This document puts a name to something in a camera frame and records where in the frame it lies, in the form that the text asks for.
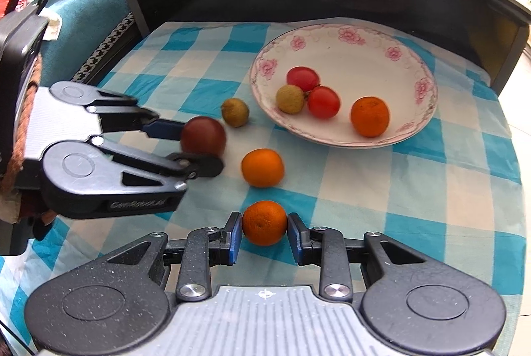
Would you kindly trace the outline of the dark purple plum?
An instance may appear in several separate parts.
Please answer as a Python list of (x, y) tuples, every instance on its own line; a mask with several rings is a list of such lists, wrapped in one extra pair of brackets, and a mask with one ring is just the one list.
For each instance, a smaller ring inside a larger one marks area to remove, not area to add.
[(186, 153), (222, 157), (226, 142), (225, 129), (217, 120), (197, 116), (183, 127), (180, 146)]

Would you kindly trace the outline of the brown-green longan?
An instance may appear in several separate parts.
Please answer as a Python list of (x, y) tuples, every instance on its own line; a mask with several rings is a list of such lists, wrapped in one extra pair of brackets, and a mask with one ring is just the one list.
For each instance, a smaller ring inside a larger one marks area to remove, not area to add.
[(230, 98), (220, 106), (222, 119), (230, 127), (239, 128), (248, 122), (249, 109), (239, 98)]

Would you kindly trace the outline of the small orange mandarin hidden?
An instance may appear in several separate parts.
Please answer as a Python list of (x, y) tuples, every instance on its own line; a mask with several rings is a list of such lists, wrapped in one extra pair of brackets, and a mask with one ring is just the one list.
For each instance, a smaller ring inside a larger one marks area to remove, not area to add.
[(280, 204), (261, 200), (245, 210), (242, 228), (250, 243), (259, 247), (270, 247), (283, 238), (287, 229), (287, 215)]

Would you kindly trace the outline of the brown longan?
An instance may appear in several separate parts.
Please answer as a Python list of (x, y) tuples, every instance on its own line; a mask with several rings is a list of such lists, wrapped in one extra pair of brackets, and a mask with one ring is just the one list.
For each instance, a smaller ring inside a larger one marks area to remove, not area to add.
[(276, 92), (275, 102), (280, 111), (297, 114), (305, 105), (305, 93), (299, 86), (284, 85)]

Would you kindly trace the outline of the orange mandarin large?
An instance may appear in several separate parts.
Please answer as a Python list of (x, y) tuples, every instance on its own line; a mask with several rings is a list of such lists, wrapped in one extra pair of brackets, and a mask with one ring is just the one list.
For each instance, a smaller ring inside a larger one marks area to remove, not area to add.
[(376, 138), (382, 135), (389, 126), (390, 117), (386, 103), (375, 96), (357, 99), (350, 111), (350, 120), (354, 130), (366, 138)]

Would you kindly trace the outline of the teal sofa blanket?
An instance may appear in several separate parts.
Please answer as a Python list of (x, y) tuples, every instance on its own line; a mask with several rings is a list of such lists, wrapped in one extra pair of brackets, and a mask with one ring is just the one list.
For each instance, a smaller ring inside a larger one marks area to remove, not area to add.
[(40, 49), (40, 84), (84, 80), (134, 25), (126, 0), (48, 0), (48, 12), (62, 20), (58, 38), (46, 40)]

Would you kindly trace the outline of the blue white checkered cloth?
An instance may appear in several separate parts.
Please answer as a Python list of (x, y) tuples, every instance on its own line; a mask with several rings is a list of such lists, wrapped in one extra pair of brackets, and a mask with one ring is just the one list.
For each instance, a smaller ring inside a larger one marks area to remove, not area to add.
[[(248, 70), (284, 24), (170, 22), (137, 44), (103, 79), (104, 89), (135, 96), (163, 117), (212, 118), (236, 97), (249, 123), (228, 131), (223, 173), (193, 181), (173, 213), (87, 221), (56, 219), (42, 241), (1, 261), (1, 318), (24, 342), (24, 304), (43, 282), (153, 231), (171, 238), (220, 226), (234, 210), (272, 200), (312, 226), (359, 238), (380, 231), (492, 285), (508, 320), (495, 351), (508, 353), (520, 311), (526, 224), (517, 155), (484, 70), (404, 33), (396, 38), (426, 62), (438, 106), (420, 133), (389, 148), (342, 149), (281, 129), (252, 96)], [(276, 186), (255, 188), (241, 172), (248, 152), (283, 159)]]

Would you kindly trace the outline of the red tomato rear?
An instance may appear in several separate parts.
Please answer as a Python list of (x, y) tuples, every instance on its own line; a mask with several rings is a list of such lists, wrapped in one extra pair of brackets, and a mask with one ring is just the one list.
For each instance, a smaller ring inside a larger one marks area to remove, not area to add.
[(286, 83), (298, 86), (302, 92), (307, 93), (320, 85), (320, 77), (312, 68), (298, 66), (287, 72)]

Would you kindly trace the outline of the red tomato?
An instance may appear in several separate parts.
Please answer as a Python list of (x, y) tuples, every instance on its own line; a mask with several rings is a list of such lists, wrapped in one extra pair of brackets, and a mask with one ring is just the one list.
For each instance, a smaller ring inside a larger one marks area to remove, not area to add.
[(318, 86), (308, 95), (309, 112), (318, 119), (328, 120), (339, 113), (341, 106), (339, 95), (327, 86)]
[(320, 85), (320, 77), (312, 68), (298, 66), (287, 72), (286, 83), (298, 86), (302, 92), (307, 93)]

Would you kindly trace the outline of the red tomato front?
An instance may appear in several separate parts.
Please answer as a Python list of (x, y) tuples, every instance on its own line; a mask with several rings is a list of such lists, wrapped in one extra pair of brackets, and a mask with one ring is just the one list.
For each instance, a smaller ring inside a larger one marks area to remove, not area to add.
[(339, 113), (341, 106), (339, 95), (327, 86), (318, 86), (308, 95), (309, 112), (318, 119), (328, 120)]

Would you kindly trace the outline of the white floral plate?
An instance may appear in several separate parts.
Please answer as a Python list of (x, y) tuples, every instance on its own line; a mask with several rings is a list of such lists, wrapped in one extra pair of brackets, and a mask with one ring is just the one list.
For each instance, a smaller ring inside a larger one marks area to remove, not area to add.
[[(303, 109), (281, 111), (275, 102), (287, 73), (313, 69), (320, 83), (339, 95), (339, 113), (320, 120)], [(436, 80), (426, 62), (391, 35), (362, 25), (305, 25), (274, 38), (249, 70), (258, 106), (278, 126), (301, 138), (339, 148), (380, 148), (416, 135), (436, 111)], [(362, 97), (375, 96), (389, 108), (390, 124), (377, 138), (359, 135), (350, 111)]]

